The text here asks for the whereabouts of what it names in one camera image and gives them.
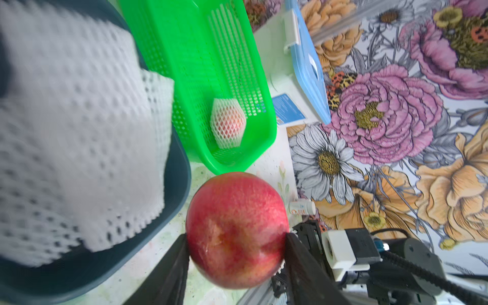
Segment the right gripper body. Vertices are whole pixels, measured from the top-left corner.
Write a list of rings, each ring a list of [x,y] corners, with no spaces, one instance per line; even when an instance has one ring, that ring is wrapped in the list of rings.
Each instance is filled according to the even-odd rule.
[[[381,262],[368,271],[349,271],[336,282],[327,264],[318,222],[298,224],[293,231],[345,298],[349,285],[365,286],[367,297],[377,304],[435,304],[442,292],[440,283],[446,276],[440,260],[418,240],[381,240],[370,234]]]

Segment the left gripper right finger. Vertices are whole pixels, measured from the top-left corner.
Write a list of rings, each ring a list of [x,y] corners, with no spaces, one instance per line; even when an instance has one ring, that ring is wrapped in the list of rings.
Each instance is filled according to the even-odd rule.
[[[342,305],[350,302],[321,269],[298,237],[286,234],[287,298],[295,305]]]

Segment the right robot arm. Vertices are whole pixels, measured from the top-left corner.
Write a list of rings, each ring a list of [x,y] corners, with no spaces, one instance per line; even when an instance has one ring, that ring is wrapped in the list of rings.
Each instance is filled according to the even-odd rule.
[[[487,295],[451,282],[439,257],[404,230],[322,232],[317,222],[286,237],[288,304],[487,304]]]

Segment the netted apple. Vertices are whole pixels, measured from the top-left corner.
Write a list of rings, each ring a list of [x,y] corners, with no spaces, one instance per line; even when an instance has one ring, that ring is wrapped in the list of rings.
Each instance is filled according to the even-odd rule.
[[[219,149],[239,147],[243,139],[247,117],[236,99],[215,99],[210,127]]]

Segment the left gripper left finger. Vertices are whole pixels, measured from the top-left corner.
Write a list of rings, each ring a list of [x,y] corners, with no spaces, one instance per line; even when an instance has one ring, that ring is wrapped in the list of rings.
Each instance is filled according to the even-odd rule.
[[[182,305],[189,269],[187,236],[180,235],[125,304]]]

